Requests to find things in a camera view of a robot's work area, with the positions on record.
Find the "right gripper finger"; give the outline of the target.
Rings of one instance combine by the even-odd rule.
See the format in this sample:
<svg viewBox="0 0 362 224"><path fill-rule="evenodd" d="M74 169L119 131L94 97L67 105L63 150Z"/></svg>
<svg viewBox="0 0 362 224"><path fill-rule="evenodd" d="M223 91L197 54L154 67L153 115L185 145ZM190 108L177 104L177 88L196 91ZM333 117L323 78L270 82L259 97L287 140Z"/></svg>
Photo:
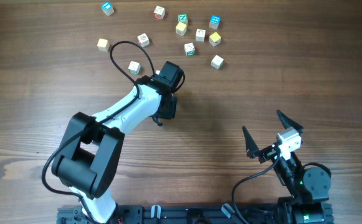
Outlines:
<svg viewBox="0 0 362 224"><path fill-rule="evenodd" d="M296 121L292 120L288 116L286 116L284 113L282 113L280 110L276 111L277 116L279 117L280 122L282 123L283 127L285 129L287 128L293 128L295 129L299 134L303 133L304 127L300 124L298 124Z"/></svg>
<svg viewBox="0 0 362 224"><path fill-rule="evenodd" d="M256 145L255 141L253 140L252 136L250 135L245 126L242 127L242 132L245 139L247 157L249 158L257 157L257 153L260 151L260 149Z"/></svg>

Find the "white block green edge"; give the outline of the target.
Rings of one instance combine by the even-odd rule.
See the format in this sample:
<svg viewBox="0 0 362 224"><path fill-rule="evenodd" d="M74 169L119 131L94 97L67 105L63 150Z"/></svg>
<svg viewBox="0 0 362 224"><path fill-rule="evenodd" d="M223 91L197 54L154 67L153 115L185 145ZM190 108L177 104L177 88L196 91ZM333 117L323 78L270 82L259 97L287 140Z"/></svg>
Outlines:
<svg viewBox="0 0 362 224"><path fill-rule="evenodd" d="M131 61L128 66L128 71L132 74L138 75L141 69L141 65L138 62Z"/></svg>
<svg viewBox="0 0 362 224"><path fill-rule="evenodd" d="M184 51L186 56L191 56L196 54L196 49L194 48L194 44L192 42L184 45Z"/></svg>

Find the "plain white block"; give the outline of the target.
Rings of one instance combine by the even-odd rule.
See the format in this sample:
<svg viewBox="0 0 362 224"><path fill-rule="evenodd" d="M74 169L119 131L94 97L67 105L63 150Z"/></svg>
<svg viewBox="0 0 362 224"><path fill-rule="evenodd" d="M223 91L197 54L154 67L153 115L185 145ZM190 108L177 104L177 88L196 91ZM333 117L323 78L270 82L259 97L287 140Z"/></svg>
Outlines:
<svg viewBox="0 0 362 224"><path fill-rule="evenodd" d="M224 63L224 59L218 55L215 55L215 57L211 60L211 66L217 70L221 68L223 63Z"/></svg>

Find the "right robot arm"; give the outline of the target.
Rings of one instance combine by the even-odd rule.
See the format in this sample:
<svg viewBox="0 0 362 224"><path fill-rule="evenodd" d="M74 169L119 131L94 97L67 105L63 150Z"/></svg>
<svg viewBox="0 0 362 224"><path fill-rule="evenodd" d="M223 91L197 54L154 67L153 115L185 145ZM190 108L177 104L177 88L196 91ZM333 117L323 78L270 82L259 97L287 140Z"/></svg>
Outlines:
<svg viewBox="0 0 362 224"><path fill-rule="evenodd" d="M303 143L303 126L280 110L277 110L277 116L284 130L277 133L277 140L264 149L258 148L245 126L242 131L247 157L257 158L261 164L267 161L272 163L253 177L274 170L290 196L280 197L275 204L250 208L243 218L248 223L333 223L333 210L326 203L330 198L330 169L317 162L303 165L295 154Z"/></svg>

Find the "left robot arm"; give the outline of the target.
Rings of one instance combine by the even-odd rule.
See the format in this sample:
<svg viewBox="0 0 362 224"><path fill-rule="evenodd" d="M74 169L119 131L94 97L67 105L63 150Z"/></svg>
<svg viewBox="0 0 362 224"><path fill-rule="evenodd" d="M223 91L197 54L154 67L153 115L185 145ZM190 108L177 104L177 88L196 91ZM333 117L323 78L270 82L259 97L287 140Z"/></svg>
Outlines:
<svg viewBox="0 0 362 224"><path fill-rule="evenodd" d="M58 150L47 163L70 189L68 194L81 203L75 222L116 223L118 205L109 186L125 136L148 117L159 126L161 119L173 119L177 105L174 93L184 79L179 66L166 62L159 73L135 80L132 91L105 111L72 116Z"/></svg>

